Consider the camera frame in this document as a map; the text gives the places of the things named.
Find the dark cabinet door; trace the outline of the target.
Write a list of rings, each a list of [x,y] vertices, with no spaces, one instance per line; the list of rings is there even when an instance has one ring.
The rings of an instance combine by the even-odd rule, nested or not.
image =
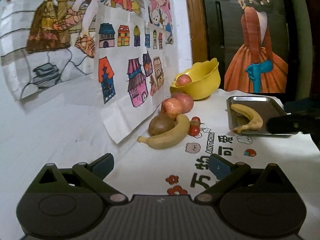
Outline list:
[[[224,90],[284,94],[290,51],[283,0],[204,0],[209,55]]]

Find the metal baking tray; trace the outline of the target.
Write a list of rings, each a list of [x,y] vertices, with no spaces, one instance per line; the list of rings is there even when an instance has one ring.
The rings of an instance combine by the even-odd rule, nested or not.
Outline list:
[[[272,98],[266,96],[231,96],[227,99],[227,112],[229,128],[234,128],[249,123],[249,119],[244,115],[235,112],[231,109],[232,104],[242,104],[254,109],[263,119],[263,126],[258,131],[244,130],[243,135],[253,136],[291,136],[298,132],[291,133],[276,133],[272,134],[267,131],[266,122],[269,118],[286,115],[281,106]]]

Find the large brown kiwi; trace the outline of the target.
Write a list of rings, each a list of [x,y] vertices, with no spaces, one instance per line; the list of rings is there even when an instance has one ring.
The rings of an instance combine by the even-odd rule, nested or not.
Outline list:
[[[149,123],[148,133],[151,136],[163,134],[175,127],[175,122],[167,114],[155,116]]]

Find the long yellow banana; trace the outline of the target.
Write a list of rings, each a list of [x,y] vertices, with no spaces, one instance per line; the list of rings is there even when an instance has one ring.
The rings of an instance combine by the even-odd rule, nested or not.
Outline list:
[[[150,148],[156,150],[171,148],[179,144],[189,133],[190,120],[186,115],[179,114],[176,118],[176,121],[177,124],[173,129],[151,137],[139,136],[137,141],[140,143],[145,143]]]

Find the orange dress lady poster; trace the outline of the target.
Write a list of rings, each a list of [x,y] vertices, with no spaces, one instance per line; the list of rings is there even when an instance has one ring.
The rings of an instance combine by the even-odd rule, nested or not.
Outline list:
[[[245,93],[284,93],[288,64],[272,50],[268,14],[272,0],[238,0],[244,44],[233,56],[224,79],[224,90]]]

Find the boy with fan drawing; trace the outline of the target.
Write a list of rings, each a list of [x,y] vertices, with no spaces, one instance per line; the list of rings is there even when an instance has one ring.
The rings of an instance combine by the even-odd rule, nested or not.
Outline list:
[[[139,14],[143,0],[1,0],[1,69],[21,100],[93,70],[100,5]]]

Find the small brown walnut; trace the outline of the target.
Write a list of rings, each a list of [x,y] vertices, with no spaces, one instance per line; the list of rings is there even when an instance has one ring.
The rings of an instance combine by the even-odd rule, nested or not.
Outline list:
[[[190,121],[190,127],[191,126],[197,126],[197,127],[200,127],[202,125],[202,123],[200,121],[197,121],[197,120],[191,120]]]

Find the short yellow banana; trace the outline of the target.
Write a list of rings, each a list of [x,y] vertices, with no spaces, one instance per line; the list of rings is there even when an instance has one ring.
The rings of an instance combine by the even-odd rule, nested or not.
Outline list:
[[[262,128],[264,123],[262,117],[251,107],[239,103],[234,103],[231,104],[231,109],[236,113],[245,116],[249,120],[249,123],[233,129],[233,132],[235,132],[236,134],[240,134],[244,130],[258,131]]]

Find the red apple in bowl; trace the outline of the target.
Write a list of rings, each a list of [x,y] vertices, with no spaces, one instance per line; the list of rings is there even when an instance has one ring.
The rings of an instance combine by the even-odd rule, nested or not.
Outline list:
[[[183,74],[183,75],[180,75],[177,79],[176,79],[176,86],[177,87],[182,87],[182,86],[185,86],[189,83],[192,82],[192,79],[189,75],[187,74]]]

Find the yellow plastic colander bowl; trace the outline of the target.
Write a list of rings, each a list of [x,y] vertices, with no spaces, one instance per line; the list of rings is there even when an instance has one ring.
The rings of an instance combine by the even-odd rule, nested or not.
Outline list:
[[[184,85],[176,85],[176,81],[181,75],[188,75],[191,82]],[[184,93],[191,96],[194,100],[202,100],[209,97],[220,86],[221,77],[219,74],[219,62],[217,58],[210,61],[197,62],[186,71],[177,74],[170,86],[170,92]]]

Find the brown wooden door frame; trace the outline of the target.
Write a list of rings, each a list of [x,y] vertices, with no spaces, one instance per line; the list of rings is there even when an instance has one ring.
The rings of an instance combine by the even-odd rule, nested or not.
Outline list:
[[[208,60],[207,23],[204,0],[186,0],[192,63]]]

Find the red apple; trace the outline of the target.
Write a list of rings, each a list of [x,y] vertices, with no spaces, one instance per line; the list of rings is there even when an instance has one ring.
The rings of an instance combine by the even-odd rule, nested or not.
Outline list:
[[[194,106],[194,100],[191,96],[184,93],[173,93],[171,95],[172,98],[177,99],[182,106],[182,113],[188,113],[193,109]]]
[[[176,86],[177,87],[182,87],[182,86],[185,86],[189,83],[192,82],[192,79],[189,75],[187,74],[183,74],[183,75],[180,75],[177,79],[176,79]]]
[[[175,120],[182,113],[182,105],[176,98],[165,99],[161,104],[161,113]]]

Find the cherry tomato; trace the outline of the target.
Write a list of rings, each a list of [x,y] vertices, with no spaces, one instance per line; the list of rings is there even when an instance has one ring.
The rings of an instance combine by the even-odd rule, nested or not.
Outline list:
[[[199,133],[200,133],[200,127],[199,126],[195,126],[195,125],[190,126],[189,133],[188,133],[190,136],[195,137]]]
[[[197,122],[201,122],[201,119],[198,116],[194,116],[191,119],[192,121],[197,121]]]

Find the colourful houses drawing paper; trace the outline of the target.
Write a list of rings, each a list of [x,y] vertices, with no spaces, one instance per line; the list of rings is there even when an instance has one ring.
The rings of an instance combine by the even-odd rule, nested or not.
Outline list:
[[[121,8],[101,5],[97,17],[94,75],[103,97],[100,115],[118,144],[168,97],[170,33]]]

